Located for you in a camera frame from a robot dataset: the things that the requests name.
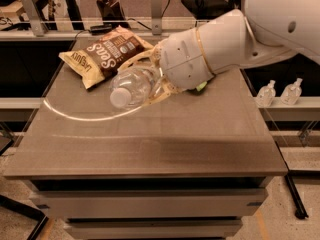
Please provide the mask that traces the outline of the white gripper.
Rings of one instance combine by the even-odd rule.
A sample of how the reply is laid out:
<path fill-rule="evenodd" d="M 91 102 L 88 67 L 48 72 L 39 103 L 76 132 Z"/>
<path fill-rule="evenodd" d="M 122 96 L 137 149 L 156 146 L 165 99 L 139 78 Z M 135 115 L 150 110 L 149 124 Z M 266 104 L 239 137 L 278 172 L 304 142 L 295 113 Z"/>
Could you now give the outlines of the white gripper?
<path fill-rule="evenodd" d="M 182 89 L 195 89 L 215 77 L 196 28 L 171 34 L 159 42 L 158 47 L 126 60 L 117 71 L 121 72 L 140 63 L 159 65 L 164 74 L 156 82 L 142 107 L 159 103 L 171 95 L 181 93 Z"/>

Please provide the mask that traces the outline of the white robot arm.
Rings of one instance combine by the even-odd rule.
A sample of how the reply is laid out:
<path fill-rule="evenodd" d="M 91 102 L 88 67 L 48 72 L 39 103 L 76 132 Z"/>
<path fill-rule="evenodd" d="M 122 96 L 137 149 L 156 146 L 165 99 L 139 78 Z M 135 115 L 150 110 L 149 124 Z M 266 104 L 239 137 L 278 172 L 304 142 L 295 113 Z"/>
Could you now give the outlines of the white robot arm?
<path fill-rule="evenodd" d="M 127 60 L 112 80 L 117 108 L 140 107 L 194 89 L 231 69 L 300 53 L 320 62 L 320 0 L 245 0 L 199 27 L 176 32 Z"/>

